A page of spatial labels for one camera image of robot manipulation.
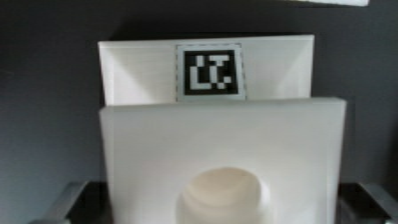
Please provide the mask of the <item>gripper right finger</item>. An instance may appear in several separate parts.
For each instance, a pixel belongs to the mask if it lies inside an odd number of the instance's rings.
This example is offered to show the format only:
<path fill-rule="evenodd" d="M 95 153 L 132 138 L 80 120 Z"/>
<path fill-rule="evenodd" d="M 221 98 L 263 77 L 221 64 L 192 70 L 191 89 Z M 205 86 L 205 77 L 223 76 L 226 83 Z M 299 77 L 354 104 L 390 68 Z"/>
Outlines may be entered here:
<path fill-rule="evenodd" d="M 361 183 L 359 224 L 398 224 L 398 200 L 379 184 Z"/>

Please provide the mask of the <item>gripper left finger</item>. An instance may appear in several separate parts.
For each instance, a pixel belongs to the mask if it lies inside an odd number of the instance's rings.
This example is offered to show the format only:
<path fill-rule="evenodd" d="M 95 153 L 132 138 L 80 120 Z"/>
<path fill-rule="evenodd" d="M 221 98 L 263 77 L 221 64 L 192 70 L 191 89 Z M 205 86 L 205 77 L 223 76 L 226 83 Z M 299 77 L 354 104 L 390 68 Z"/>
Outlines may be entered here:
<path fill-rule="evenodd" d="M 79 201 L 88 183 L 72 182 L 61 192 L 56 202 L 43 217 L 29 222 L 29 224 L 72 224 L 68 214 Z"/>

